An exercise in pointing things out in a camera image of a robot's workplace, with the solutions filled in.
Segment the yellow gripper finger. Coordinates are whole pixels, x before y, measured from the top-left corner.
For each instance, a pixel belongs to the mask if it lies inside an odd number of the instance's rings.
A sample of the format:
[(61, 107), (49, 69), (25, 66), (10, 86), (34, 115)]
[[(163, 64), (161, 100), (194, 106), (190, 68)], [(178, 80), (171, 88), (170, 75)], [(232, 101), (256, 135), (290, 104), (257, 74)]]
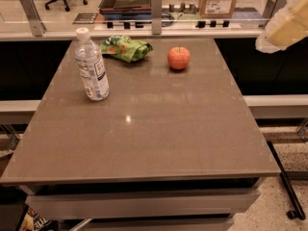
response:
[(287, 0), (286, 5), (270, 19), (255, 47), (263, 53), (274, 53), (308, 36), (308, 0)]

